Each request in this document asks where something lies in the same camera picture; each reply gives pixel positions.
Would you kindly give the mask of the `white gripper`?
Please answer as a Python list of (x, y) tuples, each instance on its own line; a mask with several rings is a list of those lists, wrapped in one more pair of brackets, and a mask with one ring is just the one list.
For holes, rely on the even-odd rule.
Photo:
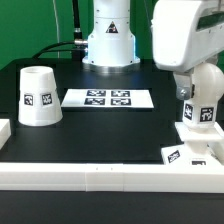
[(152, 49), (159, 69), (178, 71), (173, 73), (176, 97), (191, 99), (189, 69), (224, 51), (224, 0), (158, 0)]

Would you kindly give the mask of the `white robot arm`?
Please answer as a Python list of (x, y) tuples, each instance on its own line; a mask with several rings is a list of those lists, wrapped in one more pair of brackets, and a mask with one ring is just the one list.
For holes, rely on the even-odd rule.
[[(93, 0), (94, 28), (88, 36), (86, 67), (104, 73), (136, 65), (130, 31), (130, 0)], [(224, 0), (158, 0), (152, 18), (156, 66), (174, 72), (177, 97), (192, 97), (191, 73), (198, 64), (215, 63), (224, 51)]]

